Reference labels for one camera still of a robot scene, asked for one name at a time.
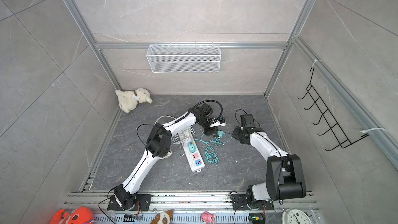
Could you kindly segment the white charger with cable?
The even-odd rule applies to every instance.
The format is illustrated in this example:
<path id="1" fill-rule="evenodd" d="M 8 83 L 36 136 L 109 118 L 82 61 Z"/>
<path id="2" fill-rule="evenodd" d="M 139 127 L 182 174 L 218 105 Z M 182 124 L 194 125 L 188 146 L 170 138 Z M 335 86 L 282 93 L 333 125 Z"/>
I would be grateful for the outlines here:
<path id="1" fill-rule="evenodd" d="M 179 145 L 194 140 L 195 130 L 192 127 L 188 127 L 179 131 L 173 138 L 172 144 Z"/>

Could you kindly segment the white power strip colourful sockets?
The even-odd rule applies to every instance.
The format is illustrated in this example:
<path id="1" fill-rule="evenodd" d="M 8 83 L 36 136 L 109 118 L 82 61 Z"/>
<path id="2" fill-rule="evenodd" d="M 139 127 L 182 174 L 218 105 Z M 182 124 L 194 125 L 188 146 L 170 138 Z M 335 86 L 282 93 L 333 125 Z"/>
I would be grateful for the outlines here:
<path id="1" fill-rule="evenodd" d="M 195 140 L 192 140 L 191 142 L 195 145 L 195 148 L 196 148 L 196 151 L 194 153 L 190 153 L 190 150 L 188 148 L 188 144 L 190 142 L 183 143 L 182 147 L 183 147 L 183 150 L 184 150 L 184 153 L 185 153 L 185 156 L 186 156 L 186 159 L 188 161 L 191 171 L 199 173 L 205 167 L 205 164 L 204 164 L 202 156 L 199 152 L 199 149 L 196 145 Z"/>

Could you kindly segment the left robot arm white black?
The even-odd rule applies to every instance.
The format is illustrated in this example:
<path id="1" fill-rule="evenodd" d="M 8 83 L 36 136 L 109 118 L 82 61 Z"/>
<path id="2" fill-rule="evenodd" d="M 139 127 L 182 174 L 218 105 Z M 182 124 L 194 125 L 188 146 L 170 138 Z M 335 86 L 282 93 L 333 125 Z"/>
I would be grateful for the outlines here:
<path id="1" fill-rule="evenodd" d="M 112 188 L 107 195 L 108 211 L 131 211 L 139 209 L 137 193 L 141 184 L 155 163 L 167 155 L 172 139 L 178 132 L 199 124 L 204 134 L 216 137 L 220 126 L 226 124 L 223 106 L 216 100 L 204 100 L 189 108 L 178 118 L 165 123 L 152 124 L 152 130 L 145 144 L 145 151 L 132 173 L 120 185 Z"/>

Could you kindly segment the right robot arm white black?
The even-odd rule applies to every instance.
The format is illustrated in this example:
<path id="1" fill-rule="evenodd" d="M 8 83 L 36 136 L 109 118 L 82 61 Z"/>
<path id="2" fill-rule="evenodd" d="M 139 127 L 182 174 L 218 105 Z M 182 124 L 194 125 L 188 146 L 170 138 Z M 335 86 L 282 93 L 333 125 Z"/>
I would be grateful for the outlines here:
<path id="1" fill-rule="evenodd" d="M 290 154 L 268 138 L 268 135 L 254 119 L 244 112 L 240 116 L 232 137 L 243 145 L 251 145 L 266 160 L 266 180 L 251 185 L 246 190 L 247 204 L 265 203 L 306 197 L 306 183 L 301 159 Z"/>

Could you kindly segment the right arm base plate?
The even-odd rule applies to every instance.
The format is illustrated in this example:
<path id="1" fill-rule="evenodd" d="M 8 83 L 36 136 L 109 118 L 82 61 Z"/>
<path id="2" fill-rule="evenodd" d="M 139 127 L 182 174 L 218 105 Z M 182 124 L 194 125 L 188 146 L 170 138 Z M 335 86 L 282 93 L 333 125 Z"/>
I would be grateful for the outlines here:
<path id="1" fill-rule="evenodd" d="M 246 194 L 236 191 L 229 193 L 234 211 L 273 211 L 274 203 L 272 200 L 253 200 Z"/>

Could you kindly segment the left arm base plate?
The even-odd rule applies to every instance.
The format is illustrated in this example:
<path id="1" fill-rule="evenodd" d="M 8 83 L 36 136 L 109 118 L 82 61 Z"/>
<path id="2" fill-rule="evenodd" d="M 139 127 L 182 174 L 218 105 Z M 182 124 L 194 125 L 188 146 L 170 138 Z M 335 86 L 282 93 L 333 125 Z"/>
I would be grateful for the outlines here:
<path id="1" fill-rule="evenodd" d="M 117 198 L 113 195 L 111 196 L 110 202 L 108 204 L 108 211 L 147 211 L 149 210 L 151 194 L 138 194 L 128 197 L 127 200 L 120 206 Z"/>

